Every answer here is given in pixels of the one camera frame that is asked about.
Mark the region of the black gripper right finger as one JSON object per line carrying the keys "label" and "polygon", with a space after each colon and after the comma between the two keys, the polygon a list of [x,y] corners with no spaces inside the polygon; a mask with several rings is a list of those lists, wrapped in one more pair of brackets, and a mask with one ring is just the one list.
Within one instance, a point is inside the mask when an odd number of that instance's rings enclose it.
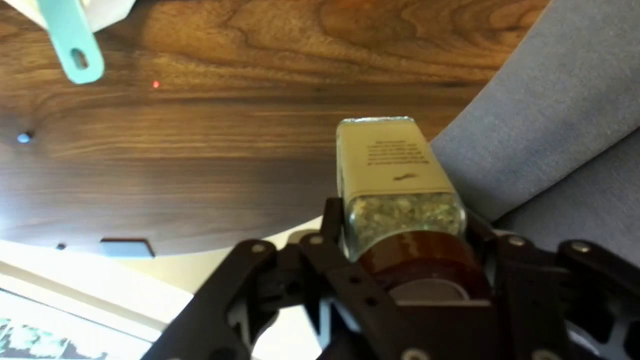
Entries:
{"label": "black gripper right finger", "polygon": [[640,268],[602,244],[553,251],[467,217],[505,328],[508,360],[640,360]]}

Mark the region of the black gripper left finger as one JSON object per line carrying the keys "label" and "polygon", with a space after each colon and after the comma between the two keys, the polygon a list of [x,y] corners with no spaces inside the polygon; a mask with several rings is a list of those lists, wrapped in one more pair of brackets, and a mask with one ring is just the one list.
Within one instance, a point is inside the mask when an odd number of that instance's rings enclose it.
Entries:
{"label": "black gripper left finger", "polygon": [[341,201],[328,198],[320,231],[295,244],[239,243],[141,360],[250,360],[292,306],[311,322],[318,360],[397,360],[400,340],[384,326],[395,322],[394,305],[341,254],[341,231]]}

